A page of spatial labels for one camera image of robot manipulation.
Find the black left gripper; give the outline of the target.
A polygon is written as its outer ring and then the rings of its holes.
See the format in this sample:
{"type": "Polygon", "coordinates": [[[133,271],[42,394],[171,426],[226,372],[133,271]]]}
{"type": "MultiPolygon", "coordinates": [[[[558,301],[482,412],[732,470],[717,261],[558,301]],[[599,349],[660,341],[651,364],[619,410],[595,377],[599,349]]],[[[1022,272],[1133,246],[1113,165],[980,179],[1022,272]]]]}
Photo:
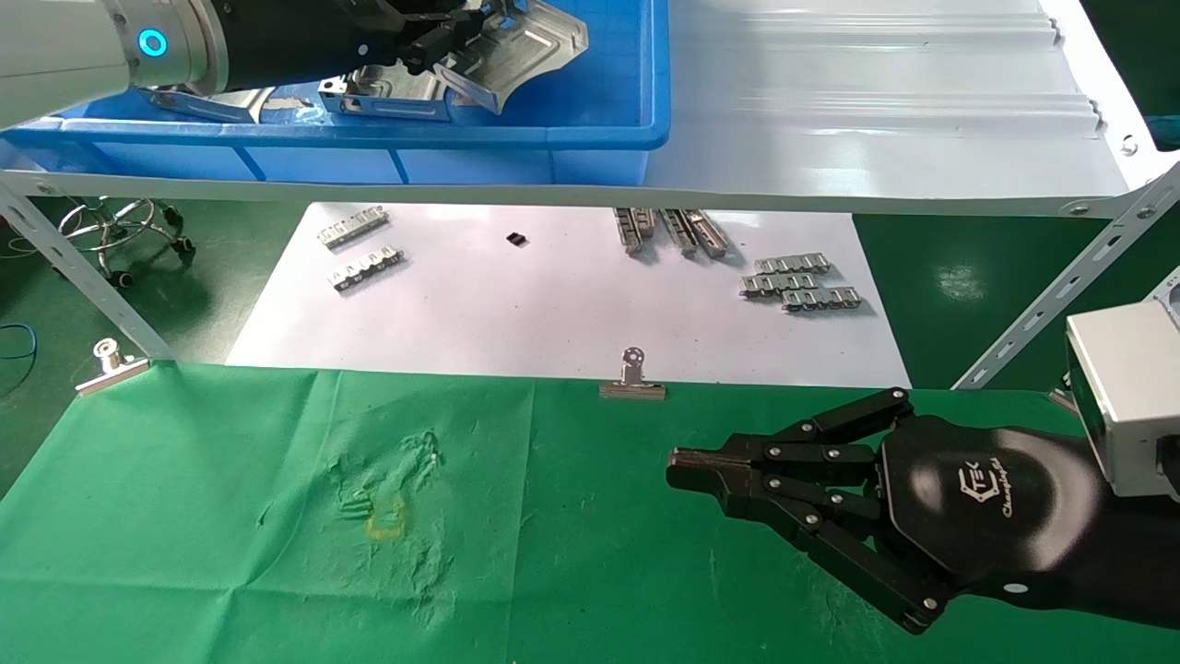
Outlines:
{"type": "Polygon", "coordinates": [[[215,1],[212,7],[225,46],[218,81],[230,91],[345,75],[384,55],[421,75],[464,50],[487,18],[467,1],[215,1]]]}

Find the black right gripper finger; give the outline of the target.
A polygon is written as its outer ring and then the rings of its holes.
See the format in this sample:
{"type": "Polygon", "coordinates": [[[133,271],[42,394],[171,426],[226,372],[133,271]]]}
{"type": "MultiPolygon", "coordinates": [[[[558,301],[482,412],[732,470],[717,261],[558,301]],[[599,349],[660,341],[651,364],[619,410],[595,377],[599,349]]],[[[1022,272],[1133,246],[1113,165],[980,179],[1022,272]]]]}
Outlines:
{"type": "Polygon", "coordinates": [[[788,425],[779,433],[734,433],[717,451],[676,448],[673,471],[761,471],[796,480],[856,480],[874,464],[876,451],[860,443],[912,416],[909,392],[885,388],[788,425]]]}

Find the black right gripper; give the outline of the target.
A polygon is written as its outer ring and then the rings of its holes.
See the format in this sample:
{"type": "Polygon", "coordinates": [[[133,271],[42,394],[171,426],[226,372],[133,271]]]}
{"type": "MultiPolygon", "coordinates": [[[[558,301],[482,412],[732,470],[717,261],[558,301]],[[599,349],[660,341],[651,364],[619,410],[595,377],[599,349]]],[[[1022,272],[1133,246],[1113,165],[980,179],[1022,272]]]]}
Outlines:
{"type": "MultiPolygon", "coordinates": [[[[894,425],[879,452],[891,525],[953,593],[1021,609],[1084,604],[1074,558],[1107,501],[1084,440],[922,415],[894,425]]],[[[712,495],[725,517],[771,527],[910,635],[948,609],[948,589],[890,563],[822,512],[827,493],[817,484],[763,472],[670,472],[667,484],[712,495]]]]}

